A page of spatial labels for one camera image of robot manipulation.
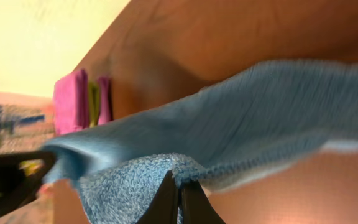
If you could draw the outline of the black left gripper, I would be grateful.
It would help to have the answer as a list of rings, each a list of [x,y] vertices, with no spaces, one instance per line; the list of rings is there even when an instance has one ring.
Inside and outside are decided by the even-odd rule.
[[[42,165],[29,176],[20,168],[24,161],[41,160]],[[0,217],[29,203],[41,186],[43,177],[53,167],[52,152],[33,151],[0,155]]]

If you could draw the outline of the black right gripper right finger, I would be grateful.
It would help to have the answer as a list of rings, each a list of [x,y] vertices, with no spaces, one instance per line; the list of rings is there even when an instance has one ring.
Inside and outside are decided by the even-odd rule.
[[[181,190],[183,224],[225,224],[211,206],[199,182],[189,182]]]

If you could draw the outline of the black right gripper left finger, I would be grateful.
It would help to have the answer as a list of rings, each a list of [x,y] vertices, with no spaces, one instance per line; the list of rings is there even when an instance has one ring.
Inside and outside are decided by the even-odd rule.
[[[168,171],[137,224],[177,224],[177,215],[178,189],[172,171]]]

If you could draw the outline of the blue microfiber cloth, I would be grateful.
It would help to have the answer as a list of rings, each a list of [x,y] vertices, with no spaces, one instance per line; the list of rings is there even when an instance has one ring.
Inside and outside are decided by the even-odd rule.
[[[358,148],[358,64],[273,60],[194,95],[61,135],[57,161],[91,223],[135,223],[167,172],[177,186],[236,188],[279,172],[324,145]]]

